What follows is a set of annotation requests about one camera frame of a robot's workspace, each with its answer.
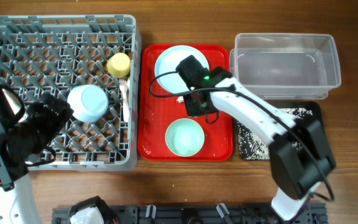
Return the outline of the white napkin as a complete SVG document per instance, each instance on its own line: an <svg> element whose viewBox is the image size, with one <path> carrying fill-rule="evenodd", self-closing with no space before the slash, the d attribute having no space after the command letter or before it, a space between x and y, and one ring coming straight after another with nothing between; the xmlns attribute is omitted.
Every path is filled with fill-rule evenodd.
<svg viewBox="0 0 358 224"><path fill-rule="evenodd" d="M184 102L184 98L183 98L182 96L179 96L179 97L177 98L177 102L183 103L183 102Z"/></svg>

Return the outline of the green bowl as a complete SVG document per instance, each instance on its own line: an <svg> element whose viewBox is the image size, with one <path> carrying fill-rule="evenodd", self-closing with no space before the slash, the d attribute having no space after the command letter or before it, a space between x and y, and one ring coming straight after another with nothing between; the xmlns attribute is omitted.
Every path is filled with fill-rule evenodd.
<svg viewBox="0 0 358 224"><path fill-rule="evenodd" d="M203 128L198 122L189 118L175 120L165 132L168 149L180 157L191 157L199 153L204 141Z"/></svg>

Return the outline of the rice and food scraps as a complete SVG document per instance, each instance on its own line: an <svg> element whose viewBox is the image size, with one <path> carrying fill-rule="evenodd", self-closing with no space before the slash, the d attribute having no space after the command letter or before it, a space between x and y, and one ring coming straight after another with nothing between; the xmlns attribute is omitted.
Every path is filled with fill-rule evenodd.
<svg viewBox="0 0 358 224"><path fill-rule="evenodd" d="M291 113L298 118L312 118L313 111L306 108L280 108L280 110ZM237 121L237 138L239 140L239 154L245 161L268 161L269 149L263 141Z"/></svg>

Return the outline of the white plastic spoon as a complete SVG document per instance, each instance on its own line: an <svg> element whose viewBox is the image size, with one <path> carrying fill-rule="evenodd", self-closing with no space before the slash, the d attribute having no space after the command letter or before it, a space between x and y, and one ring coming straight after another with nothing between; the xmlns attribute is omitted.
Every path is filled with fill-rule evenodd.
<svg viewBox="0 0 358 224"><path fill-rule="evenodd" d="M131 92L131 76L127 78L128 94Z"/></svg>

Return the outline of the white plastic fork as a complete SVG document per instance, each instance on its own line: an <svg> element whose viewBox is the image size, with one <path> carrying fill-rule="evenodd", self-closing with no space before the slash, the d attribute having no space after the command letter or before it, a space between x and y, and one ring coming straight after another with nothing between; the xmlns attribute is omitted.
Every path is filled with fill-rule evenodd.
<svg viewBox="0 0 358 224"><path fill-rule="evenodd" d="M122 105L123 105L123 119L127 123L129 121L129 101L128 101L128 91L129 87L127 85L127 79L119 79L119 89L122 95Z"/></svg>

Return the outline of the yellow plastic cup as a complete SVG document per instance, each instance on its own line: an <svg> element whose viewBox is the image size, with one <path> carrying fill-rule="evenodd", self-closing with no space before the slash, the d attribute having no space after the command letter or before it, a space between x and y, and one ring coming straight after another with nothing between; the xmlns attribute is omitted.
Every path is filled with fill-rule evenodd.
<svg viewBox="0 0 358 224"><path fill-rule="evenodd" d="M130 73L131 60L127 54L114 54L106 64L107 71L111 76L123 78Z"/></svg>

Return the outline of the light blue small bowl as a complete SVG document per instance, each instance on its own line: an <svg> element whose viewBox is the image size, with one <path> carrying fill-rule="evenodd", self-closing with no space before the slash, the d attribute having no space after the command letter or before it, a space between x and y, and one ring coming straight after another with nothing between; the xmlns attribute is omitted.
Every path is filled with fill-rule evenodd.
<svg viewBox="0 0 358 224"><path fill-rule="evenodd" d="M68 94L67 102L73 110L73 116L86 123L94 123L108 110L108 97L104 90L96 85L74 87Z"/></svg>

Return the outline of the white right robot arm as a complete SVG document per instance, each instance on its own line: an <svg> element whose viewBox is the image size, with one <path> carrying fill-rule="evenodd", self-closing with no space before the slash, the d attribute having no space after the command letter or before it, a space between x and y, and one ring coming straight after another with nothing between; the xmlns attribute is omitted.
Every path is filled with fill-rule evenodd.
<svg viewBox="0 0 358 224"><path fill-rule="evenodd" d="M300 119L247 90L222 67L177 68L192 100L202 111L223 111L258 135L268 147L272 177L278 185L271 207L284 222L292 222L336 161L323 125L317 119Z"/></svg>

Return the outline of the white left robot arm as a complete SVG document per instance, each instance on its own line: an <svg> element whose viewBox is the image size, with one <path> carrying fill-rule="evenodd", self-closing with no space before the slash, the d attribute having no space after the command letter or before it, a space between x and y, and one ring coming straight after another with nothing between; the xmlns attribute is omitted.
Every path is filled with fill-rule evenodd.
<svg viewBox="0 0 358 224"><path fill-rule="evenodd" d="M26 159L43 150L73 114L70 105L44 93L28 108L7 85L0 85L0 223L40 223Z"/></svg>

